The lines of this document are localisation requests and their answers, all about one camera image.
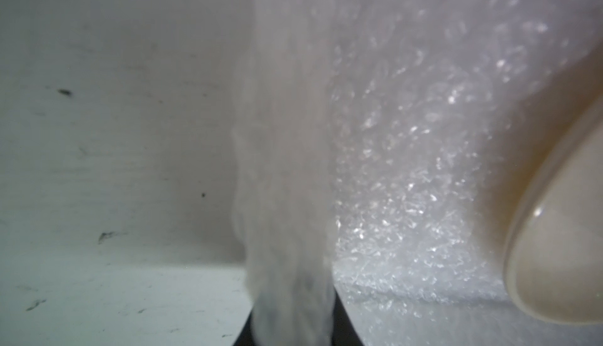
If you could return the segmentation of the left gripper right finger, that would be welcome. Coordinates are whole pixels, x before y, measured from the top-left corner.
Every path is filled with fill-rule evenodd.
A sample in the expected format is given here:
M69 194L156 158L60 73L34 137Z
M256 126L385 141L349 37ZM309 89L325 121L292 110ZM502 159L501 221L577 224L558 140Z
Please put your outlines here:
M338 292L335 292L331 344L333 346L364 346Z

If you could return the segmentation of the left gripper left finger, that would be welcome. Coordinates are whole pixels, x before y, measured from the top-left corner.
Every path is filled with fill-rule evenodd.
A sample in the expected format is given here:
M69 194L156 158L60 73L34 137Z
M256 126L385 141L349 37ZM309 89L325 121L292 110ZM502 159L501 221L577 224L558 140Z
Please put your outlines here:
M252 330L252 313L249 314L242 330L232 346L256 346Z

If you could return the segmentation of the bubble plate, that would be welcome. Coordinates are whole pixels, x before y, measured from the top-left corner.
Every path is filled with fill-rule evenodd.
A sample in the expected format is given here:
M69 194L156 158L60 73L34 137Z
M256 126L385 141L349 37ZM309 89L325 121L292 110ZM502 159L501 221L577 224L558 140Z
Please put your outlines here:
M523 314L510 219L602 83L602 0L250 0L233 218L260 344L599 345Z

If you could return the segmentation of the cream dinner plate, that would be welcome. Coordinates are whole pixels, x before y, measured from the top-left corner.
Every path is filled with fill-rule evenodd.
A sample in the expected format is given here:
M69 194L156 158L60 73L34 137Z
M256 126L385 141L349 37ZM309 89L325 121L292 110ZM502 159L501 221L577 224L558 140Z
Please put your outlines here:
M524 193L507 236L503 281L526 315L602 322L602 105L566 132Z

